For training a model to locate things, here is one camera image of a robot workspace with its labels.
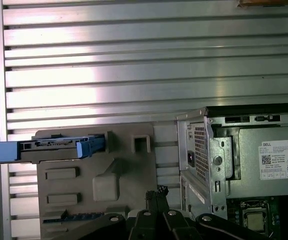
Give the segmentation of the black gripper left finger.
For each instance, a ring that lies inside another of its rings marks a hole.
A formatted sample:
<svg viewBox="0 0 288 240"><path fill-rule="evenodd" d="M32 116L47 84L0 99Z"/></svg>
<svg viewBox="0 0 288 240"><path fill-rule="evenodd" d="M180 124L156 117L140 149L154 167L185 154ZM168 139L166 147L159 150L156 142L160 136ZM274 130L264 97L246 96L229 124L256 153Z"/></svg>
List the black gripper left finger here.
<svg viewBox="0 0 288 240"><path fill-rule="evenodd" d="M67 240L154 240L158 217L165 209L165 191L147 191L145 209L136 217L108 213L65 234Z"/></svg>

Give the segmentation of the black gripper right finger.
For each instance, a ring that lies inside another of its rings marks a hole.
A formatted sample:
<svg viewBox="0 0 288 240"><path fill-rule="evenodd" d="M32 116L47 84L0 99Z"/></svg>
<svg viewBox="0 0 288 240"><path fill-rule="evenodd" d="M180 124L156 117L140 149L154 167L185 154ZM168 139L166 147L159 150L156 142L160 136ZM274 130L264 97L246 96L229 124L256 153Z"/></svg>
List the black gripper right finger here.
<svg viewBox="0 0 288 240"><path fill-rule="evenodd" d="M203 213L194 221L169 208L167 186L158 187L158 206L173 240L268 240L269 237L213 214Z"/></svg>

